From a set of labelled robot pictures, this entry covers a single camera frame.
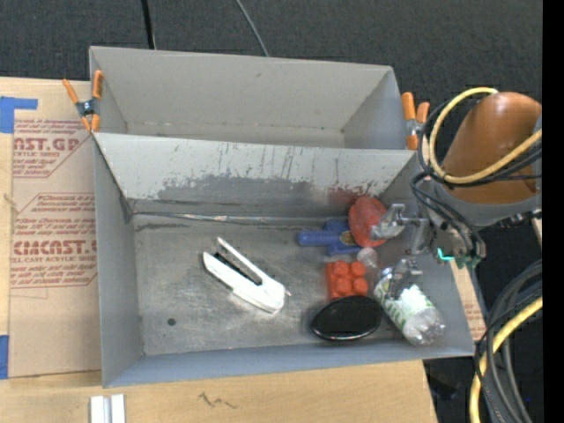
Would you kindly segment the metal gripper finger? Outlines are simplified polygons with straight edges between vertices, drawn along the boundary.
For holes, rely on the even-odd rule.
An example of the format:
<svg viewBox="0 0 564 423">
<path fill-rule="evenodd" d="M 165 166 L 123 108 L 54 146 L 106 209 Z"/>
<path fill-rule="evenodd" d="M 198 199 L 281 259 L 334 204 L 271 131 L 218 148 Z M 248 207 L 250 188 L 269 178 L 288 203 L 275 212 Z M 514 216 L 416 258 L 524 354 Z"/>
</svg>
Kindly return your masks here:
<svg viewBox="0 0 564 423">
<path fill-rule="evenodd" d="M 370 240 L 389 240 L 399 236 L 406 225 L 404 210 L 404 204 L 393 204 L 379 222 L 370 227 Z"/>
<path fill-rule="evenodd" d="M 409 288 L 414 279 L 421 276 L 423 271 L 414 258 L 402 258 L 394 267 L 382 272 L 382 287 L 385 298 L 397 300 L 404 289 Z"/>
</svg>

